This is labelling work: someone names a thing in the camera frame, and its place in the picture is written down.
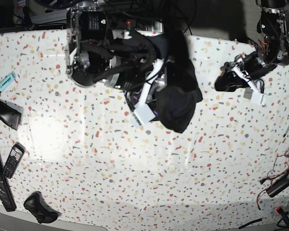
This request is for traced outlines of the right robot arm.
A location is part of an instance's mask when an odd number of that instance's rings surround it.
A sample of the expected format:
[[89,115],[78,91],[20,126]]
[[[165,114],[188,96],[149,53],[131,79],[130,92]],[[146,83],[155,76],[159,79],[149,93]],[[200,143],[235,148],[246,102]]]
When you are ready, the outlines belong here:
[[[68,0],[66,70],[82,87],[103,82],[121,90],[135,108],[140,98],[151,107],[166,87],[168,35],[152,27],[155,18],[108,0]],[[137,28],[137,23],[150,27]]]

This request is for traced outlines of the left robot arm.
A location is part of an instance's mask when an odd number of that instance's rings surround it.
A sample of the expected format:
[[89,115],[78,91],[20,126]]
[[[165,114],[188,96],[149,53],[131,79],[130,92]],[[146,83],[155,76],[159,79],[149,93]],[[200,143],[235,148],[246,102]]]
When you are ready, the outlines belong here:
[[226,62],[222,74],[216,79],[216,91],[234,92],[239,88],[250,88],[264,92],[262,77],[277,66],[289,65],[289,11],[288,0],[258,0],[261,17],[257,24],[263,40],[256,43],[248,39],[255,48],[250,54],[240,54],[234,61]]

